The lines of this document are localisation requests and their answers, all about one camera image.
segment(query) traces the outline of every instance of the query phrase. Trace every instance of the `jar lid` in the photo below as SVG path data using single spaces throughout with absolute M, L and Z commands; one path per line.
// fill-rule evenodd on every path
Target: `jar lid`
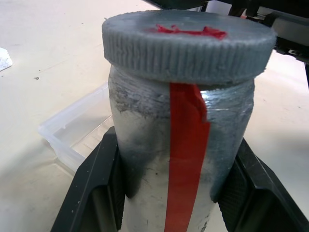
M 205 35 L 205 27 L 226 36 Z M 118 15 L 103 23 L 102 33 L 105 58 L 116 67 L 158 81 L 207 85 L 253 79 L 276 41 L 272 29 L 250 20 L 182 10 Z

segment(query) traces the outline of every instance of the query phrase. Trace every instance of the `clear plastic container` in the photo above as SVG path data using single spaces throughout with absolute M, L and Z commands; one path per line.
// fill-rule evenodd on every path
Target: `clear plastic container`
M 39 134 L 59 160 L 73 171 L 113 126 L 107 84 L 86 95 L 39 126 Z

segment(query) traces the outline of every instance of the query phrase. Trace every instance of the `red tape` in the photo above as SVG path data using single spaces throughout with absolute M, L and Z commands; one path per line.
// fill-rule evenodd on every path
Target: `red tape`
M 168 29 L 162 25 L 157 24 L 157 31 L 161 33 L 169 33 L 169 34 L 177 34 L 177 33 L 186 33 L 190 35 L 204 35 L 204 36 L 213 36 L 217 39 L 223 39 L 227 33 L 225 31 L 221 31 L 218 29 L 214 29 L 211 27 L 204 27 L 202 31 L 194 31 L 194 30 L 179 30 L 176 25 L 172 25 L 171 29 Z
M 170 89 L 169 191 L 164 232 L 186 232 L 195 203 L 210 123 L 197 85 Z

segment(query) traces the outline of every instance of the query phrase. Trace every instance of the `table surface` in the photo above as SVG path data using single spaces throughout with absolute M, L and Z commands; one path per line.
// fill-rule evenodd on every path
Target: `table surface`
M 0 72 L 0 231 L 50 231 L 72 174 L 57 164 L 38 125 L 107 81 L 102 22 L 150 9 L 141 0 L 0 2 L 0 47 L 14 63 Z M 254 100 L 245 138 L 309 218 L 304 65 L 273 53 Z M 207 231 L 226 231 L 218 207 Z

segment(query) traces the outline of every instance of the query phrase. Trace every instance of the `black holder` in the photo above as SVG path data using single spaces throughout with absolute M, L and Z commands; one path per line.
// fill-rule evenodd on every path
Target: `black holder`
M 114 127 L 78 168 L 52 232 L 117 232 L 125 191 Z M 219 196 L 229 232 L 309 232 L 273 171 L 242 141 Z

